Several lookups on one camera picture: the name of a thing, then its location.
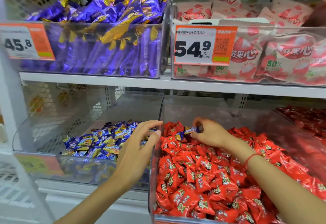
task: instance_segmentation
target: hand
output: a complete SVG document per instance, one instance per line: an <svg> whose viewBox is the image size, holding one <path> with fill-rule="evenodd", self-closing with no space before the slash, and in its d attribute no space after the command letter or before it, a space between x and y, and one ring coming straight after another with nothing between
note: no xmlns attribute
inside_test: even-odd
<svg viewBox="0 0 326 224"><path fill-rule="evenodd" d="M228 149L234 140L234 136L226 131L220 124L207 118L197 117L192 126L203 126L202 133L192 132L191 137L212 147Z"/></svg>
<svg viewBox="0 0 326 224"><path fill-rule="evenodd" d="M162 124L162 121L155 120L139 123L119 150L117 169L114 174L122 177L128 187L132 187L141 178L151 159L153 147L160 139L161 131L149 132L148 130ZM141 141L148 135L150 136L147 143L141 147Z"/></svg>

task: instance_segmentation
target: qr code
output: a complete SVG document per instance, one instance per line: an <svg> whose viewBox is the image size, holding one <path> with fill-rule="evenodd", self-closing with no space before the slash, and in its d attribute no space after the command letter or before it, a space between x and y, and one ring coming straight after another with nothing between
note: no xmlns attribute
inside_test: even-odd
<svg viewBox="0 0 326 224"><path fill-rule="evenodd" d="M229 44L229 38L217 38L215 49L218 51L227 52Z"/></svg>

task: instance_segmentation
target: yellow price tag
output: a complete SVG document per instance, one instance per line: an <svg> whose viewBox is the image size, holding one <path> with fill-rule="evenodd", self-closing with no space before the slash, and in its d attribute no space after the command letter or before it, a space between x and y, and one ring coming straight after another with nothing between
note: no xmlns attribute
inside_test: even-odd
<svg viewBox="0 0 326 224"><path fill-rule="evenodd" d="M15 157L27 173L42 173L61 176L64 175L55 156L15 153Z"/></svg>

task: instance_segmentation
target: price tag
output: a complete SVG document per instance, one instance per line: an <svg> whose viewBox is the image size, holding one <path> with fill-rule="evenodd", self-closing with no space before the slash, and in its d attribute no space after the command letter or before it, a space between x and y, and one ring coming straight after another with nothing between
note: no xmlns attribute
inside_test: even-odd
<svg viewBox="0 0 326 224"><path fill-rule="evenodd" d="M0 37L10 58L55 60L43 23L0 23Z"/></svg>
<svg viewBox="0 0 326 224"><path fill-rule="evenodd" d="M176 25L174 63L229 65L235 26Z"/></svg>
<svg viewBox="0 0 326 224"><path fill-rule="evenodd" d="M42 173L60 176L64 175L55 156L43 156L15 152L15 157L27 173Z"/></svg>

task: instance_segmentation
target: clear plastic bin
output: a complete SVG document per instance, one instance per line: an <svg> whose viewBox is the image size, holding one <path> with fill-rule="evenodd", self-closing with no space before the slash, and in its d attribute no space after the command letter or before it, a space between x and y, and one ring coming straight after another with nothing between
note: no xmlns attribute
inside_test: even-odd
<svg viewBox="0 0 326 224"><path fill-rule="evenodd" d="M326 28L324 27L252 27L237 26L229 65L187 65L174 62L176 25L175 6L171 7L172 78L197 81L245 82L260 84L326 86Z"/></svg>
<svg viewBox="0 0 326 224"><path fill-rule="evenodd" d="M28 173L35 178L100 185L115 171L116 161L63 156L60 154L65 150L62 140L67 133L71 137L89 134L90 129L101 128L106 122L158 120L164 98L164 94L160 93L126 91L115 106L106 110L95 96L96 93L93 93L94 101L89 104L75 102L74 112L68 106L46 117L29 118L21 125L14 137L13 148L15 156ZM63 117L69 110L70 115ZM150 166L133 186L134 189L148 189L149 170Z"/></svg>
<svg viewBox="0 0 326 224"><path fill-rule="evenodd" d="M322 167L322 161L314 158L316 153L305 151L302 148L302 143L311 148L319 150L326 156L325 146L323 146L315 138L302 131L298 126L289 122L287 119L276 111L261 111L261 110L242 110L241 116L236 117L231 113L235 110L219 107L198 107L198 106L184 106L184 105L170 105L163 106L161 120L165 123L180 121L185 126L191 126L192 120L196 116L209 118L220 123L224 128L230 129L232 127L248 127L251 131L257 134L266 133L267 137L275 144L287 150L287 154L299 163L303 164L309 169L312 176L319 178L326 183L326 168ZM156 144L152 155L151 164L151 178L148 209L155 221L166 221L173 223L216 223L216 221L207 219L192 219L192 218L178 218L168 217L165 215L153 214L153 208L156 205L156 184L158 174L158 162L161 156L161 146Z"/></svg>
<svg viewBox="0 0 326 224"><path fill-rule="evenodd" d="M169 12L168 3L157 25L44 22L55 61L11 61L26 72L159 78L167 63ZM112 35L102 43L100 37L112 28L122 38Z"/></svg>

